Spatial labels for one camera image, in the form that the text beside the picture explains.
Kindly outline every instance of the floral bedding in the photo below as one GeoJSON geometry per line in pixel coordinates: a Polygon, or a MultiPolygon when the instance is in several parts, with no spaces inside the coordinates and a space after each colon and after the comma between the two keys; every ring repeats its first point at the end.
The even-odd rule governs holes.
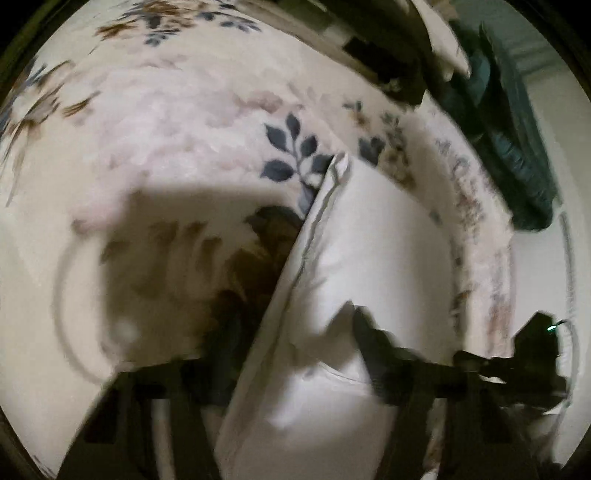
{"type": "Polygon", "coordinates": [[[465,348],[508,353],[510,218],[457,126],[429,95],[396,104],[230,0],[91,0],[23,73],[0,132],[2,221],[69,314],[96,296],[114,365],[231,352],[212,397],[227,403],[341,151],[449,234],[450,319],[465,348]],[[73,242],[96,248],[66,288],[52,273],[73,242]]]}

